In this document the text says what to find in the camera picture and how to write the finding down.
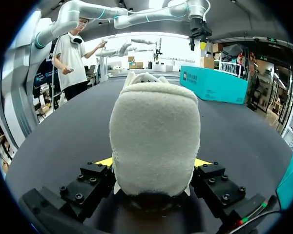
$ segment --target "white t-shirt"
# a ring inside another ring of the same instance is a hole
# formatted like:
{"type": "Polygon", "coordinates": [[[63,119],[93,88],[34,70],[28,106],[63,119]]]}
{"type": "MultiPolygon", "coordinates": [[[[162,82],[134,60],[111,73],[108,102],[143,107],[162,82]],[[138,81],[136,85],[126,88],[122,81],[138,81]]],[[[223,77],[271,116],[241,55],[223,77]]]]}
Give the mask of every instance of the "white t-shirt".
{"type": "Polygon", "coordinates": [[[70,42],[70,36],[65,34],[61,36],[57,48],[56,55],[60,54],[59,60],[66,66],[72,67],[73,72],[64,75],[58,69],[60,88],[63,91],[68,86],[87,81],[86,72],[82,57],[86,54],[84,42],[75,44],[70,42]]]}

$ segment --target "monitor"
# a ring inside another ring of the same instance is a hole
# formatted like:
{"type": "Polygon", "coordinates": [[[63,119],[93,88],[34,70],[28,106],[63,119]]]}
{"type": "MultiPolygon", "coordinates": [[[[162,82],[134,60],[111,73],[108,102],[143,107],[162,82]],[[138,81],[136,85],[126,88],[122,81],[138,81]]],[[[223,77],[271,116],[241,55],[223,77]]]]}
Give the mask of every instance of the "monitor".
{"type": "MultiPolygon", "coordinates": [[[[53,56],[53,50],[54,50],[54,44],[51,47],[50,53],[45,58],[45,60],[42,62],[40,67],[38,68],[38,71],[37,71],[37,73],[35,75],[35,79],[34,79],[34,86],[35,87],[39,87],[39,86],[41,86],[41,85],[43,85],[45,83],[51,83],[52,82],[52,68],[53,68],[52,56],[53,56]]],[[[57,72],[58,72],[58,69],[54,68],[54,74],[56,74],[56,76],[54,76],[54,80],[58,79],[57,72]]]]}
{"type": "Polygon", "coordinates": [[[94,70],[96,68],[96,65],[91,65],[89,68],[89,74],[92,75],[94,73],[94,70]]]}

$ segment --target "bolt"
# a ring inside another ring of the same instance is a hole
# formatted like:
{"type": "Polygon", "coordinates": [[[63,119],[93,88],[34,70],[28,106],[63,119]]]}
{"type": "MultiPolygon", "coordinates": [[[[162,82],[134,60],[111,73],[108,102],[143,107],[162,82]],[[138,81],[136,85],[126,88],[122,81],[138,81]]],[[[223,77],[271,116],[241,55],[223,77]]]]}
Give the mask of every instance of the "bolt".
{"type": "Polygon", "coordinates": [[[214,178],[210,178],[209,179],[209,184],[210,185],[214,185],[215,184],[215,179],[214,178]]]}
{"type": "Polygon", "coordinates": [[[245,190],[246,190],[246,188],[243,187],[243,186],[241,186],[241,187],[239,188],[239,191],[240,191],[241,193],[245,193],[245,190]]]}
{"type": "Polygon", "coordinates": [[[228,202],[230,200],[230,195],[229,194],[224,194],[221,199],[223,200],[223,202],[228,202]]]}
{"type": "Polygon", "coordinates": [[[49,205],[49,202],[47,200],[43,200],[40,204],[42,207],[47,207],[49,205]]]}
{"type": "Polygon", "coordinates": [[[228,176],[227,175],[222,175],[221,176],[221,180],[222,181],[227,181],[228,180],[228,176]]]}
{"type": "Polygon", "coordinates": [[[82,194],[76,194],[75,195],[75,200],[77,202],[82,202],[84,200],[84,196],[82,194]]]}
{"type": "Polygon", "coordinates": [[[77,176],[77,180],[83,180],[83,179],[84,179],[84,176],[82,174],[77,176]]]}
{"type": "Polygon", "coordinates": [[[90,184],[94,185],[97,183],[97,179],[96,178],[90,178],[90,184]]]}
{"type": "Polygon", "coordinates": [[[66,194],[67,193],[67,188],[65,186],[60,187],[60,194],[66,194]]]}

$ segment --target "black pants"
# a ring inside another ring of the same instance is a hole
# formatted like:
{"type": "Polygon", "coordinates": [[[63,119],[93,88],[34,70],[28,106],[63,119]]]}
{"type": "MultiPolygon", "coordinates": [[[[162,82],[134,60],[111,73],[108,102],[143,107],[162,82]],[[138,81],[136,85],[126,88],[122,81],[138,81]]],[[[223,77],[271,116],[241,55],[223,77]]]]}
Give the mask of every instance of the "black pants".
{"type": "Polygon", "coordinates": [[[64,89],[66,99],[69,101],[73,97],[77,96],[78,94],[81,94],[83,91],[87,90],[87,83],[88,81],[74,84],[71,86],[68,86],[66,89],[64,89]]]}

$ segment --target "man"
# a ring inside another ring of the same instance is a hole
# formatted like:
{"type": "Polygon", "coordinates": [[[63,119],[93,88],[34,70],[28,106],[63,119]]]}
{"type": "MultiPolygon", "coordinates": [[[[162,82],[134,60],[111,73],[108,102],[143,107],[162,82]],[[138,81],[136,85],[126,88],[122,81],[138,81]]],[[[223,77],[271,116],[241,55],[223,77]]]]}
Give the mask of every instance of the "man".
{"type": "Polygon", "coordinates": [[[70,31],[68,34],[61,36],[55,56],[53,57],[54,66],[58,69],[60,87],[65,92],[67,100],[87,90],[87,77],[82,62],[82,57],[88,59],[98,49],[103,48],[106,42],[100,43],[90,52],[85,51],[84,41],[79,33],[86,27],[88,19],[80,18],[78,27],[70,31]]]}

